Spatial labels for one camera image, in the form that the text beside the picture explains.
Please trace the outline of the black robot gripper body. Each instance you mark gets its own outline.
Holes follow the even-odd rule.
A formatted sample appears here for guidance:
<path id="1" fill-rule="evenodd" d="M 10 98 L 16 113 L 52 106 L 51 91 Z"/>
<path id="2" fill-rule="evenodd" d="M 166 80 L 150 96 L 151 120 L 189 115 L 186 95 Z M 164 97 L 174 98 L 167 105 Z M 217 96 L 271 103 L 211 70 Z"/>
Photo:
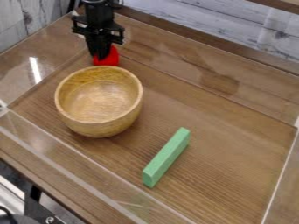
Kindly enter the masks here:
<path id="1" fill-rule="evenodd" d="M 86 18 L 84 34 L 111 36 L 112 43 L 124 44 L 126 28 L 115 22 L 115 10 L 124 5 L 124 0 L 82 0 Z"/>

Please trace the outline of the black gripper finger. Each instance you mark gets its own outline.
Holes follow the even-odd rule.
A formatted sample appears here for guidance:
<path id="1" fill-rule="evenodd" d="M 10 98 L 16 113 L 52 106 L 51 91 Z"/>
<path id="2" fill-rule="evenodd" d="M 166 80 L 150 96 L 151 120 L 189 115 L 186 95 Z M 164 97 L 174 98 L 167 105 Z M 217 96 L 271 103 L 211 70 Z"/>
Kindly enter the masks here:
<path id="1" fill-rule="evenodd" d="M 86 42 L 88 45 L 90 55 L 99 55 L 99 36 L 88 33 L 86 35 Z"/>
<path id="2" fill-rule="evenodd" d="M 112 45 L 112 39 L 111 36 L 100 36 L 99 37 L 99 47 L 98 47 L 98 58 L 103 60 L 108 54 L 110 54 L 110 49 Z"/>

